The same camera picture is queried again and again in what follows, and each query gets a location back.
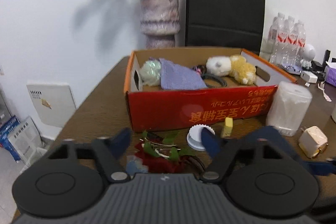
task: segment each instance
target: yellow and white plush toy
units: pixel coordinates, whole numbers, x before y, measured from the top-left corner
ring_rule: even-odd
[[[241,55],[210,57],[206,67],[207,72],[217,76],[229,75],[241,85],[252,85],[256,77],[256,67]]]

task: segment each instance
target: white power adapter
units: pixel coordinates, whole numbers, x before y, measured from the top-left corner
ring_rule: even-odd
[[[311,71],[302,71],[301,78],[305,80],[307,83],[315,84],[317,82],[317,76],[313,74]]]

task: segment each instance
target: cardboard box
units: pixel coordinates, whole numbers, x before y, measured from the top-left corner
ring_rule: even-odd
[[[228,87],[201,90],[162,90],[143,85],[140,67],[150,57],[164,58],[186,67],[205,65],[209,57],[240,54],[257,67],[255,85],[239,85],[225,77]],[[267,114],[277,85],[296,79],[252,52],[240,48],[180,47],[132,52],[124,95],[135,132],[173,130],[195,124],[214,124],[233,119]]]

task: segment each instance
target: yellow block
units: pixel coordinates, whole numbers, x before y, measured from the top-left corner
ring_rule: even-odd
[[[233,119],[230,117],[225,118],[224,127],[222,129],[222,138],[230,137],[233,128]]]

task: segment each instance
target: white floor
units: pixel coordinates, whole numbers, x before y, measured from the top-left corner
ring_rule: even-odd
[[[12,197],[12,185],[24,164],[16,163],[11,154],[0,148],[0,224],[12,221],[16,205]]]

